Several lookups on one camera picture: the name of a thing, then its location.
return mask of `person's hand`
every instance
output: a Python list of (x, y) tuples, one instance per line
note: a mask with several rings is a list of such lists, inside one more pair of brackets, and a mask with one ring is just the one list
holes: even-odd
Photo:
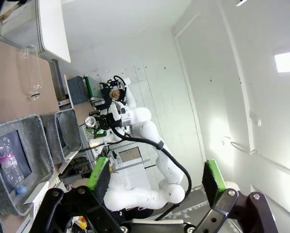
[(5, 14), (0, 16), (0, 23), (2, 23), (4, 20), (6, 20), (13, 11), (7, 11)]

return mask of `yellow object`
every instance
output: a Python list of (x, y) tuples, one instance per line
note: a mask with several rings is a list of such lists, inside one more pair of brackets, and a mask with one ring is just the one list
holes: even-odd
[(87, 228), (87, 221), (83, 216), (80, 216), (74, 223), (83, 230)]

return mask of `black hair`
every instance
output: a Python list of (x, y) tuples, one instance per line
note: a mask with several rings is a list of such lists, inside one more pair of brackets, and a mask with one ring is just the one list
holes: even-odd
[(124, 89), (119, 89), (119, 99), (120, 100), (124, 100), (125, 96), (126, 96), (126, 92), (124, 91)]

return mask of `person's arm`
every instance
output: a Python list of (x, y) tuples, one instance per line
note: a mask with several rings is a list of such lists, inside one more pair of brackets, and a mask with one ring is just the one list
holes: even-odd
[(20, 0), (16, 5), (14, 5), (12, 8), (10, 8), (8, 11), (6, 11), (3, 15), (0, 16), (0, 23), (6, 20), (11, 13), (18, 9), (20, 6), (24, 5), (27, 2), (27, 0)]

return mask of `white table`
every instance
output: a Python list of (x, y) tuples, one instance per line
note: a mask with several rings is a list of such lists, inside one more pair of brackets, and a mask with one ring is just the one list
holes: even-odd
[(71, 62), (61, 0), (32, 0), (0, 23), (0, 40), (22, 48), (35, 45), (39, 56)]

